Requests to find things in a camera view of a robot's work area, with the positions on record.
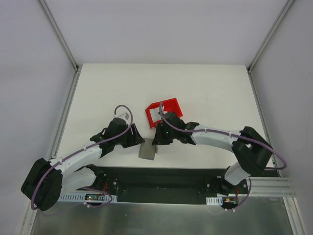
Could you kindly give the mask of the grey leather card holder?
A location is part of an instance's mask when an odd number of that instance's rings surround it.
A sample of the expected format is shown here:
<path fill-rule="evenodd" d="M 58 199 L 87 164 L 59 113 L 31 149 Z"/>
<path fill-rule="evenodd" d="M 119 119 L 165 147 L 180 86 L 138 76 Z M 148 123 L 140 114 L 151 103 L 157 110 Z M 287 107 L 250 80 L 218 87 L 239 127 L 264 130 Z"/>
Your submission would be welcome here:
<path fill-rule="evenodd" d="M 153 139 L 144 138 L 144 143 L 140 145 L 138 157 L 141 159 L 153 161 L 157 152 L 158 146 L 153 145 Z"/>

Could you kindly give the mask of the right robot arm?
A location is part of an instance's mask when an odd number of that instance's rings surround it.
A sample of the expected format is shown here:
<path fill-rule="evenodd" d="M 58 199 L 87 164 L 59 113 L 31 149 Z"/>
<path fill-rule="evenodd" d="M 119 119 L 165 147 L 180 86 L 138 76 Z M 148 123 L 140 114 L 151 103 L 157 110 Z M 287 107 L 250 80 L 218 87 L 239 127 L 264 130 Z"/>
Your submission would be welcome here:
<path fill-rule="evenodd" d="M 168 112 L 157 124 L 152 144 L 170 145 L 174 140 L 183 144 L 209 145 L 235 155 L 236 163 L 210 184 L 213 191 L 223 195 L 229 195 L 247 177 L 261 176 L 272 156 L 271 146 L 252 127 L 246 126 L 239 131 L 212 129 L 197 122 L 185 123 L 174 112 Z"/>

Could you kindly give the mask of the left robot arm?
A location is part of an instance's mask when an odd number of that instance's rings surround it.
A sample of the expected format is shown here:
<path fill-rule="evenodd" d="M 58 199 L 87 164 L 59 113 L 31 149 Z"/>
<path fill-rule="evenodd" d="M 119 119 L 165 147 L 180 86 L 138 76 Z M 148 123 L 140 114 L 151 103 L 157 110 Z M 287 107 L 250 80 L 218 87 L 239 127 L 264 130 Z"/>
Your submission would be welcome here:
<path fill-rule="evenodd" d="M 92 136 L 79 150 L 67 157 L 52 160 L 38 159 L 22 184 L 22 193 L 31 201 L 33 210 L 50 209 L 68 191 L 90 187 L 99 190 L 103 178 L 94 163 L 111 153 L 117 145 L 128 148 L 143 144 L 134 123 L 115 117 L 100 133 Z"/>

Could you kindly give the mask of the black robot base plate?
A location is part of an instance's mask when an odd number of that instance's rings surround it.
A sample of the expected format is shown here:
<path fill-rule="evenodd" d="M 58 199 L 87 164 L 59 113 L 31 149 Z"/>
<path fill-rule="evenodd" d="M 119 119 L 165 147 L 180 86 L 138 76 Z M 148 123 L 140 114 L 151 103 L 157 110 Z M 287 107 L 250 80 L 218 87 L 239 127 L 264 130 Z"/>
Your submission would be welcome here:
<path fill-rule="evenodd" d="M 208 197 L 246 194 L 247 181 L 220 186 L 223 169 L 95 167 L 89 187 L 117 196 L 118 202 L 204 205 Z"/>

